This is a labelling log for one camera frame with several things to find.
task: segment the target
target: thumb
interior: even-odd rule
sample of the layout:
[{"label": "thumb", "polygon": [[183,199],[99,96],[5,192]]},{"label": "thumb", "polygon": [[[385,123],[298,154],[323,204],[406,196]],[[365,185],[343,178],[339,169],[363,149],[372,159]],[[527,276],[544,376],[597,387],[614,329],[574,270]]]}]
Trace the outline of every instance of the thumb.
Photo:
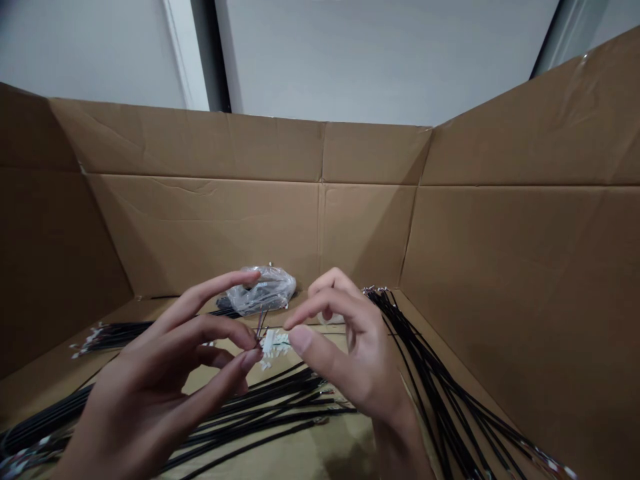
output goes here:
[{"label": "thumb", "polygon": [[289,332],[289,342],[314,372],[331,382],[344,396],[357,396],[362,376],[357,374],[353,359],[336,344],[306,325],[295,326]]}]

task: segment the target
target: plastic bag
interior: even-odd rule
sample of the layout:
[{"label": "plastic bag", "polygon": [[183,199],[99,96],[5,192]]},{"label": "plastic bag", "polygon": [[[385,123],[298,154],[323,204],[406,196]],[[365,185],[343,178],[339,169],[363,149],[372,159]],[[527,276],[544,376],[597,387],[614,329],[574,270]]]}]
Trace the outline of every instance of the plastic bag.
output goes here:
[{"label": "plastic bag", "polygon": [[295,278],[278,267],[244,267],[242,271],[258,270],[257,283],[247,289],[236,285],[227,290],[231,306],[243,317],[260,313],[260,310],[278,310],[289,306],[295,292]]}]

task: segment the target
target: black cable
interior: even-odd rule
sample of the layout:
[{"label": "black cable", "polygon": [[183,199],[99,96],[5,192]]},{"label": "black cable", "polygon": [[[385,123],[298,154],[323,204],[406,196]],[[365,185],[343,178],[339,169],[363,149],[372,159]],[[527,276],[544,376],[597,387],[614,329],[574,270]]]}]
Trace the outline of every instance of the black cable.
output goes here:
[{"label": "black cable", "polygon": [[224,415],[229,415],[231,413],[237,413],[239,411],[246,410],[247,408],[256,407],[258,405],[262,405],[272,400],[276,400],[278,398],[282,398],[287,395],[292,395],[294,393],[299,392],[302,389],[311,388],[312,385],[314,386],[314,388],[318,388],[320,384],[322,384],[323,382],[324,380],[322,380],[321,378],[312,378],[300,384],[296,383],[293,385],[287,385],[286,387],[280,388],[276,391],[266,392],[256,398],[252,398],[244,402],[225,405],[220,410],[218,410],[218,412],[214,414],[214,416],[210,417],[209,419],[217,419]]},{"label": "black cable", "polygon": [[284,372],[280,372],[277,375],[274,375],[274,376],[272,376],[272,377],[270,377],[268,379],[265,379],[265,380],[259,381],[257,383],[254,383],[252,386],[249,387],[249,390],[256,389],[258,387],[261,387],[262,385],[265,385],[267,383],[271,383],[272,381],[274,381],[274,380],[276,380],[276,379],[278,379],[280,377],[284,377],[286,374],[288,374],[288,373],[290,373],[290,372],[292,372],[294,370],[297,370],[298,368],[300,368],[304,364],[305,363],[302,361],[300,363],[295,364],[291,368],[284,370]]},{"label": "black cable", "polygon": [[241,397],[236,397],[233,398],[231,400],[229,400],[227,403],[229,405],[232,405],[238,401],[244,401],[250,398],[254,398],[257,397],[259,395],[262,395],[266,392],[269,391],[274,391],[277,388],[281,388],[284,387],[286,385],[292,385],[294,383],[302,383],[304,381],[306,381],[308,378],[312,377],[314,374],[312,372],[312,370],[310,368],[305,368],[304,370],[301,370],[299,372],[294,373],[293,375],[290,375],[288,377],[282,378],[280,380],[268,383],[266,385],[262,384],[260,386],[258,386],[257,384],[254,385],[252,388],[249,389],[249,391],[247,393],[245,393],[244,395],[242,395]]},{"label": "black cable", "polygon": [[183,463],[191,459],[199,457],[200,455],[208,451],[221,447],[222,445],[226,445],[231,441],[251,435],[252,433],[258,433],[260,431],[264,431],[274,427],[279,427],[282,425],[286,425],[288,423],[310,420],[316,417],[343,415],[345,413],[358,413],[358,410],[342,408],[342,409],[334,409],[334,410],[307,411],[307,412],[293,413],[291,415],[283,415],[281,417],[276,417],[268,421],[256,420],[250,424],[247,424],[242,429],[229,432],[226,435],[221,435],[220,437],[208,443],[205,443],[204,445],[196,447],[192,450],[182,453],[181,455],[178,455],[177,457],[170,459],[162,468],[162,470],[160,470],[160,473],[164,473],[178,465],[182,465]]},{"label": "black cable", "polygon": [[[439,382],[441,386],[442,392],[444,392],[445,397],[447,398],[455,416],[458,418],[463,430],[467,434],[473,448],[476,450],[478,457],[481,460],[483,468],[485,468],[485,472],[489,476],[493,476],[493,473],[490,469],[488,469],[488,462],[486,462],[484,454],[481,452],[479,448],[479,444],[473,435],[471,430],[471,426],[466,419],[467,414],[462,410],[461,405],[459,404],[456,397],[462,401],[462,404],[467,407],[468,414],[474,418],[478,429],[486,438],[492,452],[502,465],[502,467],[508,472],[513,478],[514,475],[511,472],[511,468],[509,464],[513,466],[518,475],[526,480],[522,470],[518,466],[517,462],[514,460],[513,456],[507,450],[504,443],[500,440],[497,433],[502,435],[508,442],[510,442],[515,448],[520,451],[525,458],[528,458],[536,466],[539,467],[539,463],[535,461],[533,455],[538,455],[540,460],[550,460],[556,462],[558,465],[562,466],[560,462],[554,460],[548,454],[538,450],[534,444],[526,437],[524,437],[520,432],[516,431],[512,426],[507,424],[504,420],[498,417],[496,414],[491,412],[488,408],[486,408],[482,403],[480,403],[474,396],[472,396],[468,391],[466,391],[460,384],[458,384],[450,372],[444,366],[444,363],[438,358],[438,355],[430,346],[429,342],[424,338],[424,336],[418,332],[415,326],[402,314],[402,312],[397,308],[395,296],[393,292],[389,291],[391,298],[393,299],[393,304],[389,300],[387,296],[387,292],[384,291],[380,294],[376,294],[373,291],[366,292],[366,295],[383,313],[383,318],[389,320],[391,325],[393,326],[395,333],[400,340],[405,345],[405,348],[409,352],[409,356],[411,357],[414,367],[419,374],[420,379],[423,383],[423,388],[429,398],[431,406],[433,408],[434,414],[436,415],[437,426],[439,429],[439,443],[442,448],[442,456],[441,456],[441,464],[443,466],[443,473],[445,477],[448,474],[449,461],[447,458],[447,454],[450,451],[451,454],[456,458],[456,462],[460,466],[463,474],[470,478],[471,474],[474,474],[476,477],[480,478],[481,474],[477,470],[475,466],[475,461],[473,460],[470,452],[462,442],[461,437],[458,432],[454,431],[455,426],[451,422],[451,416],[448,414],[448,410],[446,405],[443,403],[440,393],[436,388],[431,376],[433,375]],[[387,324],[387,328],[393,335],[393,330]],[[411,374],[411,370],[408,367],[406,362],[405,365],[409,373]],[[534,454],[530,454],[527,452],[523,445],[530,448],[532,451],[536,452]]]},{"label": "black cable", "polygon": [[92,388],[93,385],[83,387],[4,432],[0,441],[3,456],[11,456],[29,448],[78,418]]},{"label": "black cable", "polygon": [[[240,314],[233,308],[226,308],[208,312],[217,317],[226,316],[231,319],[240,318]],[[144,333],[154,321],[108,323],[98,329],[96,338],[82,347],[82,353],[98,350],[120,349]]]},{"label": "black cable", "polygon": [[264,438],[262,440],[258,440],[256,442],[250,443],[250,444],[248,444],[248,445],[246,445],[244,447],[238,448],[238,450],[234,450],[234,451],[232,451],[232,452],[230,452],[230,453],[228,453],[228,454],[226,454],[226,455],[224,455],[224,456],[222,456],[222,457],[220,457],[220,458],[218,458],[218,459],[216,459],[216,460],[214,460],[212,462],[209,462],[206,465],[203,465],[202,467],[198,468],[197,470],[194,470],[190,474],[185,475],[180,480],[191,480],[193,478],[196,478],[201,473],[204,473],[207,470],[210,470],[210,469],[220,465],[221,463],[226,462],[227,460],[230,460],[230,459],[232,459],[234,457],[237,457],[238,455],[240,455],[240,454],[242,454],[242,453],[244,453],[246,451],[252,450],[252,449],[257,448],[257,447],[260,447],[260,446],[262,446],[262,445],[264,445],[266,443],[272,442],[274,440],[278,440],[278,439],[286,437],[288,435],[293,435],[294,433],[298,433],[300,431],[309,429],[309,428],[314,427],[316,425],[318,425],[318,421],[310,420],[310,421],[301,423],[300,425],[297,425],[295,427],[292,427],[292,428],[290,428],[288,430],[284,430],[283,432],[276,433],[276,434],[270,435],[270,436],[268,436],[268,437],[266,437],[266,438]]},{"label": "black cable", "polygon": [[[382,320],[385,322],[385,326],[388,328],[389,332],[393,333],[391,330],[391,327],[389,326],[389,324],[387,323],[387,320],[383,317]],[[420,412],[422,414],[422,418],[425,422],[425,426],[427,427],[427,432],[429,434],[429,437],[431,438],[431,442],[433,444],[434,450],[435,450],[435,454],[438,457],[438,460],[440,462],[440,465],[443,466],[443,470],[445,470],[445,464],[443,462],[443,455],[442,452],[440,450],[440,446],[438,446],[438,442],[436,442],[435,440],[435,435],[433,432],[433,428],[431,426],[431,422],[429,421],[429,418],[427,416],[427,410],[425,408],[425,403],[422,400],[422,395],[420,395],[420,390],[418,390],[418,386],[415,382],[415,378],[413,377],[413,374],[411,372],[411,368],[409,366],[409,362],[407,361],[407,358],[402,350],[402,348],[400,347],[400,343],[398,342],[398,340],[395,338],[395,336],[393,336],[393,341],[395,342],[396,346],[398,347],[398,350],[400,351],[400,355],[402,356],[402,360],[405,364],[405,367],[407,368],[407,372],[409,372],[409,378],[411,380],[411,384],[413,386],[413,390],[416,394],[416,396],[418,397],[418,406],[420,408]],[[450,470],[450,468],[447,466],[446,471],[443,472],[445,478],[447,480],[450,480],[453,478],[453,474]]]},{"label": "black cable", "polygon": [[[308,407],[319,407],[321,405],[332,405],[335,403],[334,399],[317,399],[317,400],[311,400],[308,402],[304,402],[304,403],[296,403],[294,405],[291,406],[291,408],[308,408]],[[246,412],[241,412],[241,413],[236,413],[235,415],[230,415],[228,417],[223,417],[220,420],[215,420],[212,421],[206,425],[201,425],[201,427],[204,427],[200,430],[196,429],[194,430],[194,432],[196,431],[202,431],[202,430],[206,430],[206,429],[210,429],[213,427],[217,427],[218,425],[224,425],[225,423],[229,423],[232,422],[234,420],[238,420],[241,418],[245,418],[250,416],[252,413],[256,413],[256,412],[269,412],[269,411],[274,411],[279,409],[280,407],[277,405],[272,405],[270,407],[262,407],[259,409],[254,409],[254,410],[248,410]]]},{"label": "black cable", "polygon": [[[312,387],[310,389],[306,389],[300,393],[298,393],[297,395],[294,395],[291,398],[288,398],[286,400],[283,400],[279,403],[277,403],[275,405],[276,409],[275,411],[272,411],[270,414],[266,415],[265,417],[261,418],[261,421],[264,420],[268,420],[272,417],[275,417],[276,415],[288,410],[289,408],[292,408],[292,405],[290,405],[292,402],[294,402],[295,400],[301,399],[302,397],[308,396],[311,392],[313,392],[313,390],[315,389],[315,387]],[[320,392],[316,392],[316,394],[312,395],[310,398],[304,399],[304,400],[312,400],[312,399],[316,399],[320,396]],[[234,430],[238,430],[238,428],[241,425],[245,425],[248,422],[252,421],[252,420],[256,420],[257,418],[260,418],[262,415],[265,414],[264,411],[249,411],[247,412],[248,415],[245,416],[244,418],[236,421],[235,423],[232,423],[231,425],[227,425],[226,427],[223,428],[219,428],[210,432],[206,432],[206,433],[200,433],[198,435],[190,435],[189,438],[181,445],[181,448],[186,448],[186,447],[192,447],[194,445],[198,445],[200,443],[204,443],[206,441],[212,440],[214,438],[216,438],[219,435],[222,434],[228,434],[231,431]]]}]

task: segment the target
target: cable bundle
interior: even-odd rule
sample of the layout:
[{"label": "cable bundle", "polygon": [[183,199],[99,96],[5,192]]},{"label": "cable bundle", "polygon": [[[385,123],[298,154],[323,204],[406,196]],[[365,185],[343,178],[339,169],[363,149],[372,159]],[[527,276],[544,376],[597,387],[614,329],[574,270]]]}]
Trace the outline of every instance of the cable bundle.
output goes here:
[{"label": "cable bundle", "polygon": [[[322,389],[326,381],[309,368],[296,371],[303,363],[251,386],[249,392],[236,397],[216,414],[207,418],[179,447],[162,472],[196,458],[222,445],[253,433],[282,425],[296,424],[292,428],[246,445],[234,452],[188,474],[182,480],[192,479],[220,463],[269,441],[292,435],[298,431],[322,425],[328,418],[357,410],[341,398],[320,398],[334,394],[330,388]],[[5,462],[2,478],[16,478],[26,469],[54,463],[71,439],[69,424],[82,414],[93,385],[88,385],[60,402],[42,410],[31,418],[4,432],[1,437]]]},{"label": "cable bundle", "polygon": [[92,388],[88,385],[4,432],[0,437],[3,458],[28,449],[80,417]]},{"label": "cable bundle", "polygon": [[[471,417],[478,426],[498,462],[512,479],[515,480],[516,476],[511,467],[522,480],[526,480],[526,476],[507,450],[503,440],[512,444],[516,450],[542,470],[548,478],[576,480],[577,476],[570,468],[538,449],[530,440],[492,413],[454,380],[433,348],[397,307],[392,292],[386,289],[378,289],[378,293],[376,293],[373,288],[365,289],[363,292],[380,308],[389,331],[392,334],[396,334],[393,335],[393,339],[409,372],[411,384],[417,395],[420,414],[431,437],[446,480],[453,479],[453,469],[449,454],[453,456],[453,460],[466,479],[484,480],[486,478],[491,480],[495,478],[485,453],[482,452],[471,430],[468,417]],[[393,302],[389,299],[387,292],[391,295]],[[398,339],[402,341],[413,361],[415,370],[435,414],[437,430],[433,428],[427,417],[424,400],[420,390],[418,390],[415,378],[403,349],[398,343]],[[456,429],[447,404],[454,412],[455,418],[462,425],[463,434],[467,436],[472,445],[480,465],[476,463],[472,453],[467,448],[463,435]]]},{"label": "cable bundle", "polygon": [[[240,318],[240,314],[233,308],[225,308],[209,312],[209,315],[216,317],[228,317],[231,319]],[[121,349],[126,347],[130,342],[138,338],[152,324],[152,321],[146,322],[123,322],[123,323],[102,323],[98,324],[98,328],[92,328],[93,333],[88,336],[82,345],[70,345],[72,349],[79,351],[74,353],[72,358],[78,358],[81,355],[98,350]]]}]

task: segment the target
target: cardboard flap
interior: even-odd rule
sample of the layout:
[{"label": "cardboard flap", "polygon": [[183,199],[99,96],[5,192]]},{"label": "cardboard flap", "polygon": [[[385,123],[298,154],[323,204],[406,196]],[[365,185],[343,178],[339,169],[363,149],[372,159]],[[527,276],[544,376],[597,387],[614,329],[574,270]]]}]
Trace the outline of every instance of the cardboard flap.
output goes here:
[{"label": "cardboard flap", "polygon": [[134,292],[184,292],[248,265],[318,276],[317,183],[89,175]]},{"label": "cardboard flap", "polygon": [[0,378],[133,296],[80,173],[0,169]]},{"label": "cardboard flap", "polygon": [[[156,320],[173,300],[130,300],[113,310],[104,323]],[[70,345],[82,345],[92,334],[91,323],[78,327],[73,336],[46,351],[0,381],[0,430],[25,420],[84,386],[119,350],[107,349],[72,358]]]},{"label": "cardboard flap", "polygon": [[324,123],[52,99],[90,173],[318,181]]},{"label": "cardboard flap", "polygon": [[322,176],[326,182],[417,185],[430,127],[328,123]]},{"label": "cardboard flap", "polygon": [[0,167],[80,171],[46,98],[0,83]]},{"label": "cardboard flap", "polygon": [[435,129],[422,185],[640,184],[640,27]]},{"label": "cardboard flap", "polygon": [[322,185],[320,272],[343,270],[359,287],[396,288],[416,187]]},{"label": "cardboard flap", "polygon": [[401,288],[580,476],[640,442],[640,187],[419,187]]}]

